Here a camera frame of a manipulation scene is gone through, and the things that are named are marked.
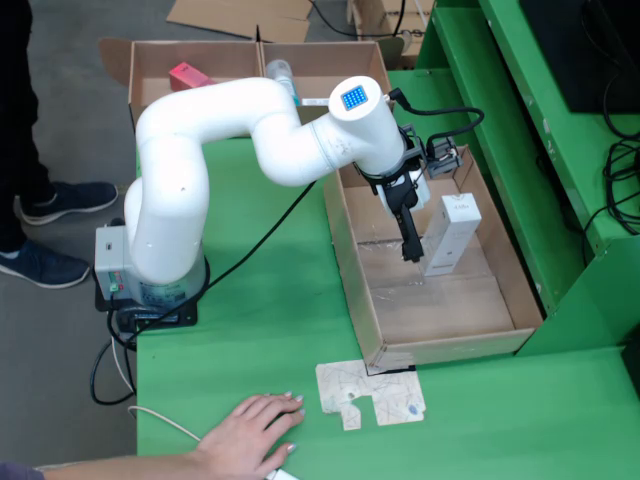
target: white rectangular block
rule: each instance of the white rectangular block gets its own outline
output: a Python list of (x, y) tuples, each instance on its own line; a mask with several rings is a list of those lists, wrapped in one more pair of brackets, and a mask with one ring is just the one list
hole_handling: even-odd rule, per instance
[(453, 272), (482, 216), (471, 193), (443, 195), (422, 237), (425, 277)]

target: black monitor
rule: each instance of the black monitor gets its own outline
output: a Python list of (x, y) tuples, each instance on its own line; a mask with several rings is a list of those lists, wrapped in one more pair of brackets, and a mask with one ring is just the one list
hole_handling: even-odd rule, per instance
[(520, 0), (574, 112), (640, 112), (640, 1)]

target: open cardboard box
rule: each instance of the open cardboard box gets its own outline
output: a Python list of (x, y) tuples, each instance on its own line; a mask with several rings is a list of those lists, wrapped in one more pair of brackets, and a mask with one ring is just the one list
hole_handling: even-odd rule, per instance
[(107, 72), (129, 87), (129, 108), (135, 125), (142, 112), (172, 93), (169, 70), (187, 62), (217, 83), (263, 76), (256, 42), (100, 40), (100, 55)]
[(351, 320), (370, 367), (511, 353), (542, 316), (480, 170), (464, 148), (464, 166), (428, 181), (432, 200), (414, 212), (426, 231), (442, 195), (472, 193), (482, 221), (450, 275), (423, 277), (401, 258), (395, 219), (353, 166), (331, 175), (325, 201)]
[[(338, 83), (355, 75), (374, 78), (385, 93), (391, 90), (376, 42), (275, 44), (103, 38), (99, 47), (107, 72), (129, 87), (129, 108), (134, 128), (151, 103), (172, 93), (169, 70), (182, 62), (222, 83), (263, 77), (267, 63), (283, 59), (291, 65), (300, 99), (328, 98)], [(298, 107), (303, 124), (327, 111), (326, 106)]]
[[(300, 100), (329, 98), (343, 80), (365, 75), (378, 82), (382, 91), (391, 91), (391, 82), (376, 42), (262, 43), (263, 71), (273, 60), (285, 60), (291, 66), (293, 82)], [(303, 124), (327, 113), (326, 106), (301, 106)]]

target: blue sneaker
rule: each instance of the blue sneaker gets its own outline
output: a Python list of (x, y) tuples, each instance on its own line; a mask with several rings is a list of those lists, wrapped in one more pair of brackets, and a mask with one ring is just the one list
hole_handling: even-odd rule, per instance
[(29, 205), (22, 200), (22, 218), (33, 226), (46, 225), (67, 213), (91, 213), (107, 208), (118, 199), (118, 190), (110, 183), (68, 183), (53, 182), (56, 195), (48, 203)]
[(43, 288), (68, 288), (89, 274), (89, 264), (27, 240), (15, 259), (0, 255), (0, 272), (24, 278)]

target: concrete floor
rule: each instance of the concrete floor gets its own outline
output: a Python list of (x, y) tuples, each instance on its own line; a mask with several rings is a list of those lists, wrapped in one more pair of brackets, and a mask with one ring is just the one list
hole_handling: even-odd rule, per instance
[[(30, 63), (40, 98), (35, 129), (53, 179), (128, 185), (135, 146), (126, 88), (103, 70), (101, 37), (233, 39), (165, 22), (174, 0), (32, 0)], [(318, 0), (327, 18), (348, 29), (346, 0)], [(348, 40), (315, 12), (307, 41)], [(91, 261), (95, 228), (122, 215), (122, 199), (92, 216), (69, 216), (27, 234), (58, 251)], [(40, 290), (0, 276), (0, 461), (46, 465), (135, 453), (135, 423), (126, 405), (100, 407), (89, 397), (89, 373), (109, 336), (93, 307), (94, 284)], [(126, 392), (105, 358), (98, 392)]]

